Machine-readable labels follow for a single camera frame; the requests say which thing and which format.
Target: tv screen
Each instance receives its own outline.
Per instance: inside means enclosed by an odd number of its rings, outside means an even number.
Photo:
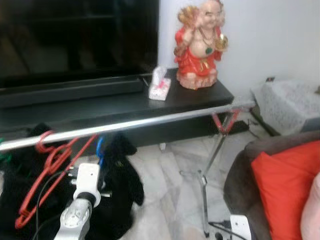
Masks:
[[[159,0],[0,0],[0,88],[150,73]]]

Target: pink pillow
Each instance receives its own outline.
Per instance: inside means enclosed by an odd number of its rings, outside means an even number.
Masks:
[[[302,212],[301,234],[303,240],[320,240],[320,173],[313,180]]]

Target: blue hanger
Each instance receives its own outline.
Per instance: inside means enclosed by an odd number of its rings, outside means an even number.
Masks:
[[[101,145],[102,145],[102,143],[104,142],[104,137],[103,136],[101,136],[100,138],[99,138],[99,140],[98,140],[98,143],[97,143],[97,145],[96,145],[96,151],[95,151],[95,154],[97,155],[97,157],[99,158],[99,166],[100,166],[100,168],[102,168],[102,165],[103,165],[103,163],[104,163],[104,152],[103,151],[101,151]]]

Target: gray sofa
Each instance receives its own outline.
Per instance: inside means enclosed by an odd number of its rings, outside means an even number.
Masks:
[[[245,215],[258,240],[271,240],[251,162],[261,153],[280,153],[304,143],[320,140],[320,131],[275,136],[250,142],[233,162],[224,184],[224,200],[232,214]]]

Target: statue head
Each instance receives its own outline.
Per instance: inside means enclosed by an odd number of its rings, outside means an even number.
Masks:
[[[216,26],[222,27],[225,23],[225,12],[223,5],[218,0],[207,0],[199,8],[201,27],[213,29]]]

